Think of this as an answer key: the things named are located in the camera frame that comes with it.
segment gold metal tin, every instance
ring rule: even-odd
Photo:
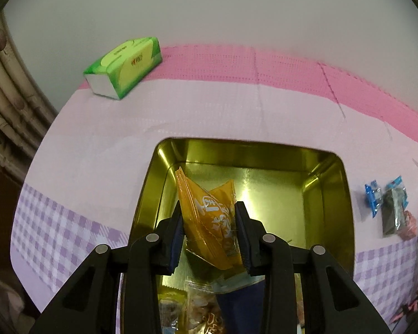
[[[150,162],[133,221],[130,242],[152,232],[178,200],[174,172],[210,190],[229,179],[251,218],[290,245],[323,245],[353,274],[353,214],[344,165],[331,152],[252,141],[167,138]],[[175,274],[162,284],[184,288],[190,276],[209,281],[220,273],[183,250]]]

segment snack package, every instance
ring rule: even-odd
[[[399,230],[398,236],[401,237],[404,241],[411,240],[415,238],[418,234],[418,224],[415,217],[409,211],[404,211],[404,217],[406,221],[406,226]]]
[[[265,280],[235,291],[217,293],[216,297],[227,333],[260,333]]]
[[[401,176],[390,182],[382,197],[382,231],[384,235],[392,235],[406,227],[404,210],[408,205],[407,192]]]
[[[186,280],[186,330],[188,334],[225,334],[225,325],[215,294],[209,285]]]
[[[175,334],[184,326],[186,295],[170,289],[158,294],[159,319],[163,334]]]
[[[367,200],[369,201],[370,208],[372,209],[372,216],[375,217],[378,213],[378,209],[382,204],[382,192],[380,186],[375,181],[371,181],[370,184],[365,185]]]
[[[175,175],[186,248],[220,270],[241,265],[235,236],[234,181],[208,192],[187,178],[181,168]]]

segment navy blue package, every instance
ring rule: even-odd
[[[230,293],[217,294],[229,334],[259,334],[264,295],[264,280]]]

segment metal screw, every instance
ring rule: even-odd
[[[325,253],[325,248],[323,246],[316,245],[313,247],[313,251],[318,255],[323,255]]]
[[[270,234],[270,233],[267,233],[267,234],[263,235],[262,239],[265,242],[271,243],[271,242],[274,242],[275,241],[275,236],[272,235],[272,234]]]
[[[95,250],[98,254],[103,254],[104,252],[107,252],[108,246],[105,244],[100,244],[96,246]]]
[[[159,236],[157,234],[155,234],[155,233],[149,233],[146,236],[146,240],[148,242],[155,242],[155,241],[158,241],[158,239],[159,239]]]

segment orange snack package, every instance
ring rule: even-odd
[[[186,177],[181,168],[175,175],[186,249],[220,270],[241,265],[235,236],[234,181],[206,191]]]

